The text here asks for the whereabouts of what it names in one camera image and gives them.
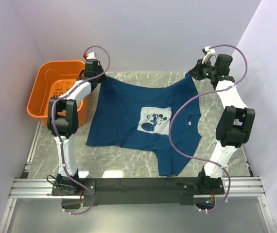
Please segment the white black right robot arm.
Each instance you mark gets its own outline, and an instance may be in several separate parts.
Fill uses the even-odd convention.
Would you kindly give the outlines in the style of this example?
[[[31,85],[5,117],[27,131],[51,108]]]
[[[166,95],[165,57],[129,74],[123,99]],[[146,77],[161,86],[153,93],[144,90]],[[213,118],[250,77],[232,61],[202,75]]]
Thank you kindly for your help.
[[[227,163],[238,148],[249,140],[255,119],[255,110],[243,102],[234,78],[229,75],[233,58],[219,54],[212,64],[212,56],[214,55],[206,54],[189,71],[197,81],[210,79],[224,108],[216,127],[216,147],[210,161],[199,172],[194,186],[199,194],[224,193],[222,176],[227,171]]]

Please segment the blue Mickey Mouse t-shirt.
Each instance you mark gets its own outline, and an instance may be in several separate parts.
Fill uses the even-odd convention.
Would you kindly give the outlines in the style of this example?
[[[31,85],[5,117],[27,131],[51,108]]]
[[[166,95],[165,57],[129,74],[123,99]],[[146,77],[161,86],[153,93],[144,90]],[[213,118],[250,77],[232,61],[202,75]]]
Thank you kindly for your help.
[[[163,88],[108,78],[100,86],[86,144],[150,150],[157,157],[159,175],[178,175],[201,139],[196,95],[190,74]]]

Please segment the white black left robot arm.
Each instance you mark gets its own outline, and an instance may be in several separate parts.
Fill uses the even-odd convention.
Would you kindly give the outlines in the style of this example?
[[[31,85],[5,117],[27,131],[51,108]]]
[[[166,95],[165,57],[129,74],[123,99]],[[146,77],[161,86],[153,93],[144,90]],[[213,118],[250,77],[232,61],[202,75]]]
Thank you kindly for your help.
[[[77,105],[107,79],[105,72],[98,59],[86,58],[85,68],[73,86],[59,97],[49,99],[47,126],[54,136],[59,159],[55,188],[69,195],[84,190],[74,158],[74,138],[79,128]]]

